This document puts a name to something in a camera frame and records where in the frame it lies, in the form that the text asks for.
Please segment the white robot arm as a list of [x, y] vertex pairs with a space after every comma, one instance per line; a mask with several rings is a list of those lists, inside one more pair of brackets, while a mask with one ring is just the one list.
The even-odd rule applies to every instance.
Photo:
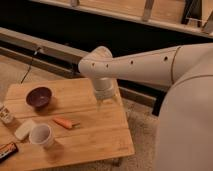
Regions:
[[78, 69], [91, 79], [98, 99], [114, 95], [112, 78], [165, 87], [153, 170], [213, 171], [213, 43], [117, 58], [99, 46], [80, 60]]

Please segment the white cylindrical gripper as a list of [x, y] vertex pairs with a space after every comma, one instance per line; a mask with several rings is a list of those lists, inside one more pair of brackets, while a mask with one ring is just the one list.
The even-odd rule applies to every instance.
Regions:
[[109, 98], [112, 98], [116, 104], [120, 104], [119, 99], [115, 95], [115, 88], [111, 79], [92, 79], [91, 82], [93, 85], [94, 95], [97, 99], [97, 109], [100, 109], [102, 100]]

